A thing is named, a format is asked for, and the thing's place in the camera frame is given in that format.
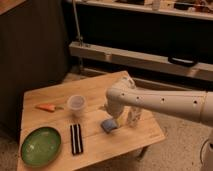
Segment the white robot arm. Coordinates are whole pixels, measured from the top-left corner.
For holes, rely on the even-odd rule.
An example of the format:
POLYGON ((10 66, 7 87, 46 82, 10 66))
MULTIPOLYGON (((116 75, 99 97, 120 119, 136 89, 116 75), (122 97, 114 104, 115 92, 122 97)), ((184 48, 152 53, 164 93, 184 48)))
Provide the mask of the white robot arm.
POLYGON ((142 90, 124 76, 107 89, 106 99, 106 111, 114 118, 133 106, 213 127, 213 92, 142 90))

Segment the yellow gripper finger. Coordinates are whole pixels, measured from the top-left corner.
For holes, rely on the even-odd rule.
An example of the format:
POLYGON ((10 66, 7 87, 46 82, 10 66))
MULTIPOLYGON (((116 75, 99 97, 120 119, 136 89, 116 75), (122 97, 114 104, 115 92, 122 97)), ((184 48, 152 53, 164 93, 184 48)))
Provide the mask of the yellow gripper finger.
POLYGON ((121 126, 124 125, 124 118, 120 116, 119 118, 115 119, 117 127, 120 128, 121 126))

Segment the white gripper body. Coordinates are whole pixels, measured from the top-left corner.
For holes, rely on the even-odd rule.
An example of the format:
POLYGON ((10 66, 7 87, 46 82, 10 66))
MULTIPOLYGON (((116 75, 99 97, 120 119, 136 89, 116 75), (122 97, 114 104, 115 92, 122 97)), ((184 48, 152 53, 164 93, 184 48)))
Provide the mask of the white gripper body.
POLYGON ((114 119, 118 119, 122 115, 124 108, 125 104, 113 100, 108 100, 105 103, 105 109, 107 113, 111 115, 114 119))

